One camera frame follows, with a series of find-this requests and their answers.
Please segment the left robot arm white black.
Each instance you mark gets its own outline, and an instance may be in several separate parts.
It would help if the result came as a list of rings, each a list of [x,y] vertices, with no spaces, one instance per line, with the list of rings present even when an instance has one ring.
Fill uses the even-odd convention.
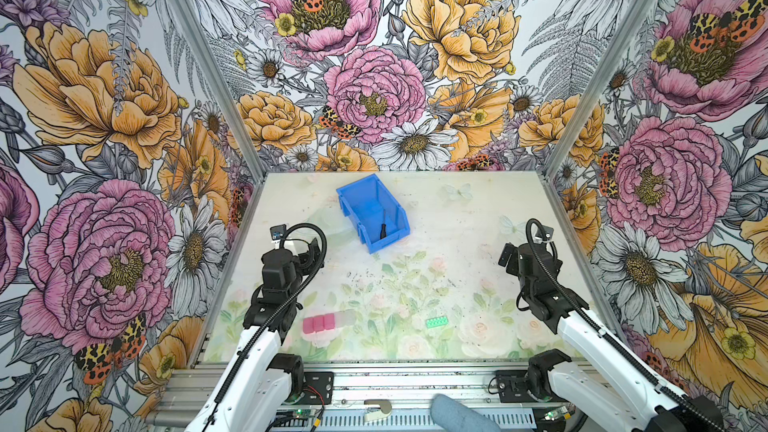
[[[299,295],[324,266],[325,233],[315,224],[273,227],[276,245],[261,257],[236,350],[188,431],[267,431],[278,409],[302,393],[303,360],[280,351],[300,309]]]

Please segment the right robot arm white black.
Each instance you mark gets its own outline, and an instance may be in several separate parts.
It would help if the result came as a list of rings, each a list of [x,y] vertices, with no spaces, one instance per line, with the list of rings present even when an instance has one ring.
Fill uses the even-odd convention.
[[[505,244],[499,264],[519,281],[520,310],[531,312],[599,374],[589,376],[565,352],[551,349],[528,361],[525,374],[498,373],[502,400],[562,400],[606,431],[722,431],[723,415],[705,396],[682,388],[641,361],[573,290],[562,286],[553,244]]]

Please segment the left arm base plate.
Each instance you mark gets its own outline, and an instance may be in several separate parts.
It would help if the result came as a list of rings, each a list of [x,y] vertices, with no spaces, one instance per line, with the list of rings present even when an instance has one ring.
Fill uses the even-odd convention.
[[[328,406],[332,403],[335,374],[326,371],[304,373],[304,382],[298,395],[292,396],[287,405]]]

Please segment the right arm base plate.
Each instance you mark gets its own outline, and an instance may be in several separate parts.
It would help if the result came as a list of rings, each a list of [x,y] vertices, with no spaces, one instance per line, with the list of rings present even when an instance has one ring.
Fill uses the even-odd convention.
[[[505,404],[532,403],[527,372],[523,370],[497,370],[494,375],[499,401]]]

